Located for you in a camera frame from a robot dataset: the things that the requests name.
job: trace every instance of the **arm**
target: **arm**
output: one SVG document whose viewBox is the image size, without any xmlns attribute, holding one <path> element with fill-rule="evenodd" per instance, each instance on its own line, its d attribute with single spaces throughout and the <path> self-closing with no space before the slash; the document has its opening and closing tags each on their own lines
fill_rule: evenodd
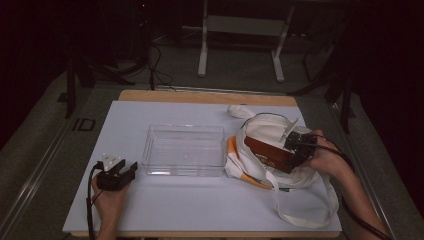
<svg viewBox="0 0 424 240">
<path fill-rule="evenodd" d="M 312 134 L 322 136 L 322 131 L 317 130 L 312 132 Z M 336 147 L 332 143 L 322 137 L 317 138 L 317 144 L 336 150 Z M 306 161 L 303 166 L 311 167 L 335 178 L 341 185 L 346 205 L 351 212 L 387 235 L 387 230 L 374 211 L 359 178 L 343 158 L 325 149 L 317 148 L 315 155 Z M 352 232 L 353 239 L 380 239 L 355 221 L 352 221 Z"/>
<path fill-rule="evenodd" d="M 102 191 L 97 188 L 97 176 L 93 178 L 91 186 L 94 190 L 93 201 L 100 215 L 101 226 L 97 240 L 115 240 L 119 219 L 125 205 L 130 184 L 119 191 Z"/>
</svg>

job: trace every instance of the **human hand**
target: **human hand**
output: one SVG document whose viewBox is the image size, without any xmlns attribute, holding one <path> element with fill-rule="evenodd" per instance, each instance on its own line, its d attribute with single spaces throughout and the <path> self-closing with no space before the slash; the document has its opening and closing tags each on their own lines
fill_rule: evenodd
<svg viewBox="0 0 424 240">
<path fill-rule="evenodd" d="M 333 143 L 327 141 L 325 137 L 323 137 L 324 135 L 321 130 L 312 131 L 310 134 L 319 136 L 317 137 L 317 145 L 338 151 Z M 315 149 L 314 156 L 306 160 L 301 166 L 313 168 L 337 180 L 341 180 L 346 173 L 353 173 L 350 166 L 341 156 L 318 147 Z"/>
<path fill-rule="evenodd" d="M 127 184 L 119 191 L 103 191 L 97 187 L 97 176 L 95 176 L 91 181 L 91 186 L 94 190 L 92 201 L 101 219 L 101 227 L 97 239 L 115 239 L 130 184 Z"/>
</svg>

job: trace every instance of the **white fabric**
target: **white fabric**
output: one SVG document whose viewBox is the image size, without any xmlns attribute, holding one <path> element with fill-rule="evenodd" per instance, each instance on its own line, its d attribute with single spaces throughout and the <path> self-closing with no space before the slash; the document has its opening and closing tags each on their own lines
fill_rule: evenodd
<svg viewBox="0 0 424 240">
<path fill-rule="evenodd" d="M 328 176 L 322 176 L 312 168 L 297 167 L 290 174 L 281 172 L 272 167 L 266 166 L 252 153 L 250 148 L 244 144 L 246 136 L 255 138 L 272 146 L 283 148 L 285 139 L 281 140 L 287 127 L 291 127 L 293 122 L 284 116 L 261 113 L 254 114 L 245 106 L 230 105 L 228 113 L 238 118 L 248 118 L 245 124 L 236 134 L 237 153 L 229 153 L 225 170 L 231 177 L 240 178 L 243 173 L 259 180 L 262 183 L 273 186 L 277 212 L 279 216 L 295 225 L 307 228 L 320 228 L 330 224 L 333 215 L 338 210 L 338 200 L 333 186 L 329 182 Z M 306 133 L 309 130 L 305 127 L 295 126 L 298 132 Z M 317 222 L 309 219 L 302 219 L 289 216 L 283 213 L 283 208 L 279 203 L 280 188 L 306 188 L 315 181 L 323 181 L 328 197 L 328 215 L 325 221 Z"/>
</svg>

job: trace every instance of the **clear plastic container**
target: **clear plastic container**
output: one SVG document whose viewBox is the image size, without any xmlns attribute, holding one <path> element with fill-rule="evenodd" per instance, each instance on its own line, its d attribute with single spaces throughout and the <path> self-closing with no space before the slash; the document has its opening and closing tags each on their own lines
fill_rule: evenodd
<svg viewBox="0 0 424 240">
<path fill-rule="evenodd" d="M 142 165 L 151 175 L 222 176 L 224 128 L 151 125 Z"/>
</svg>

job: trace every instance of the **white bag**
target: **white bag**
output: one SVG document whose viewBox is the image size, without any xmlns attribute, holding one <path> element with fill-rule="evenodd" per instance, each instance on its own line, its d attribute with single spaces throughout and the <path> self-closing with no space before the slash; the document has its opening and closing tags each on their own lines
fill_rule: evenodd
<svg viewBox="0 0 424 240">
<path fill-rule="evenodd" d="M 310 130 L 305 127 L 296 126 L 297 121 L 290 121 L 284 116 L 261 113 L 255 114 L 242 105 L 230 105 L 228 113 L 233 117 L 247 119 L 245 124 L 237 131 L 236 136 L 228 140 L 228 155 L 225 171 L 230 177 L 240 178 L 254 185 L 273 189 L 277 202 L 279 216 L 295 225 L 307 228 L 320 228 L 328 226 L 339 204 L 333 186 L 330 184 L 329 176 L 319 174 L 312 168 L 296 167 L 290 174 L 264 165 L 246 146 L 246 136 L 255 138 L 274 147 L 283 149 L 285 139 L 292 130 L 307 133 Z M 323 181 L 328 197 L 328 214 L 324 221 L 315 221 L 299 217 L 289 216 L 283 213 L 283 207 L 279 202 L 280 189 L 307 188 L 315 181 Z"/>
</svg>

